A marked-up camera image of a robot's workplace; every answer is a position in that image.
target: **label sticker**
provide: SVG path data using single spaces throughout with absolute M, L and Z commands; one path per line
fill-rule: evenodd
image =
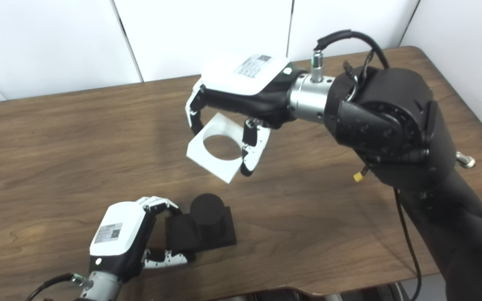
M 246 77 L 255 78 L 260 71 L 267 66 L 273 57 L 268 55 L 255 54 L 246 59 L 237 69 L 234 71 L 235 74 L 241 74 Z
M 122 223 L 101 226 L 94 243 L 99 244 L 100 242 L 113 242 L 118 240 L 120 230 L 122 230 Z

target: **black square base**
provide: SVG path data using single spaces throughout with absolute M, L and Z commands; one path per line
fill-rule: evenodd
M 174 215 L 166 220 L 167 250 L 172 252 L 201 252 L 237 243 L 230 207 L 224 208 L 224 234 L 218 240 L 204 242 L 198 238 L 189 214 Z

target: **yellow cap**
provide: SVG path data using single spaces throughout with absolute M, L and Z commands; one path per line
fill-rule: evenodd
M 360 182 L 360 181 L 362 181 L 362 179 L 364 179 L 364 176 L 362 175 L 362 173 L 355 173 L 354 176 L 352 176 L 352 177 L 354 177 L 354 180 L 356 182 Z

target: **wooden table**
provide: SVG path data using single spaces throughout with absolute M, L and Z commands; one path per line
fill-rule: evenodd
M 460 173 L 482 198 L 482 125 L 420 50 L 386 53 L 432 87 L 457 148 L 478 161 Z M 325 59 L 326 74 L 364 58 Z M 188 210 L 205 192 L 231 206 L 237 245 L 144 271 L 119 300 L 198 301 L 283 287 L 317 295 L 413 278 L 392 190 L 373 176 L 355 183 L 362 163 L 324 126 L 299 120 L 273 131 L 253 176 L 230 185 L 187 159 L 193 135 L 184 104 L 196 80 L 0 102 L 0 300 L 21 301 L 61 273 L 87 274 L 88 246 L 110 204 L 155 195 Z M 206 109 L 204 121 L 214 114 Z M 411 231 L 424 273 L 436 272 Z M 162 220 L 149 245 L 164 246 Z M 61 284 L 39 298 L 79 293 Z

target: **circular hole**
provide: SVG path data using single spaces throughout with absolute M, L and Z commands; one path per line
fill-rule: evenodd
M 234 160 L 241 156 L 241 149 L 230 137 L 211 136 L 204 140 L 204 146 L 212 156 L 222 160 Z

